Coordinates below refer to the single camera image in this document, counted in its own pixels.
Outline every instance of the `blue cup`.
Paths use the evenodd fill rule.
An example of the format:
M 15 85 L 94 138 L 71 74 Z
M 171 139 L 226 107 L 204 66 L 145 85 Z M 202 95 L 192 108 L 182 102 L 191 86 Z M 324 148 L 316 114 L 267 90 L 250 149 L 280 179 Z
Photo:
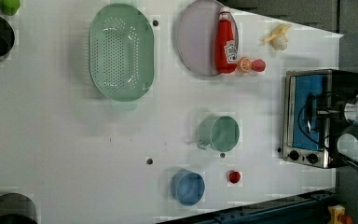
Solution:
M 172 178 L 172 196 L 182 205 L 196 204 L 202 198 L 204 191 L 205 183 L 199 174 L 184 170 Z

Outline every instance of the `small figurine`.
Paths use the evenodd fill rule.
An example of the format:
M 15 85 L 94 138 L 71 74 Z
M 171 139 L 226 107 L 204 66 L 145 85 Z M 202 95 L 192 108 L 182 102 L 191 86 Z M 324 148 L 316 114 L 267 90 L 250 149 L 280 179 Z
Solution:
M 272 47 L 276 50 L 285 50 L 287 49 L 287 31 L 291 27 L 291 24 L 280 24 L 277 25 L 271 32 L 271 35 L 264 39 L 264 43 L 272 42 Z

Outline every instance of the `white table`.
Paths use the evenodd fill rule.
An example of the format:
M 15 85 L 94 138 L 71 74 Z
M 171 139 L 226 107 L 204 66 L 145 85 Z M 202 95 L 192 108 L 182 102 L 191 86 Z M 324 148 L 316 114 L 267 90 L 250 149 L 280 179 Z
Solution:
M 29 196 L 44 224 L 153 223 L 335 186 L 334 169 L 283 161 L 277 148 L 286 71 L 337 68 L 340 35 L 293 24 L 288 49 L 277 53 L 259 39 L 280 21 L 233 10 L 239 52 L 265 60 L 265 75 L 204 80 L 172 42 L 192 1 L 122 1 L 159 20 L 156 76 L 139 101 L 112 104 L 90 80 L 87 38 L 95 14 L 114 2 L 24 0 L 8 18 L 18 39 L 0 63 L 0 194 Z M 195 145 L 210 113 L 241 124 L 241 141 L 224 159 Z M 168 190 L 182 168 L 206 182 L 192 207 Z M 237 186 L 227 184 L 231 169 L 242 172 Z

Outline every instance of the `green colander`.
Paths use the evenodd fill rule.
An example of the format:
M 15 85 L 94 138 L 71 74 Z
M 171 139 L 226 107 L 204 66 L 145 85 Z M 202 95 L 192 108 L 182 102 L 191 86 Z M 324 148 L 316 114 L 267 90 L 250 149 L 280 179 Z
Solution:
M 89 70 L 97 88 L 120 102 L 141 98 L 154 78 L 154 36 L 138 9 L 112 4 L 101 9 L 89 30 Z

